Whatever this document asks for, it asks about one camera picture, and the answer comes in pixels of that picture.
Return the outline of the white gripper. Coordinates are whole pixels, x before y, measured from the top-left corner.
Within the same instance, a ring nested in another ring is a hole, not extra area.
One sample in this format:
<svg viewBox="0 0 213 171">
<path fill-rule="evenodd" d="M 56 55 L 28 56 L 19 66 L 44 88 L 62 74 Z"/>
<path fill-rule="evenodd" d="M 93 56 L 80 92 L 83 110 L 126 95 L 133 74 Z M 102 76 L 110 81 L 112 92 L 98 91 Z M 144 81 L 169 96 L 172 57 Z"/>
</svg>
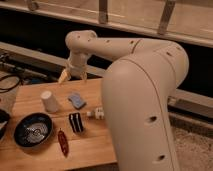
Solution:
<svg viewBox="0 0 213 171">
<path fill-rule="evenodd" d="M 71 76 L 81 78 L 87 82 L 86 66 L 90 55 L 87 53 L 71 52 L 68 58 L 67 69 L 64 69 L 58 79 L 58 83 L 69 81 Z"/>
</svg>

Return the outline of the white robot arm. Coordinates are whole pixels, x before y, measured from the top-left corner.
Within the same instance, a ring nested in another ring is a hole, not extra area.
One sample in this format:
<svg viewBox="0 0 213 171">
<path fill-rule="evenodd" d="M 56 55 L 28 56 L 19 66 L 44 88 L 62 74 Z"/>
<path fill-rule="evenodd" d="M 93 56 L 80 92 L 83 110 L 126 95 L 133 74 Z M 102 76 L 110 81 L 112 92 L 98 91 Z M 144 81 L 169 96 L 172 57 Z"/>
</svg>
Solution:
<svg viewBox="0 0 213 171">
<path fill-rule="evenodd" d="M 167 100 L 189 70 L 185 50 L 168 40 L 100 38 L 72 31 L 59 81 L 86 77 L 87 60 L 110 60 L 101 84 L 104 114 L 120 171 L 180 171 Z"/>
</svg>

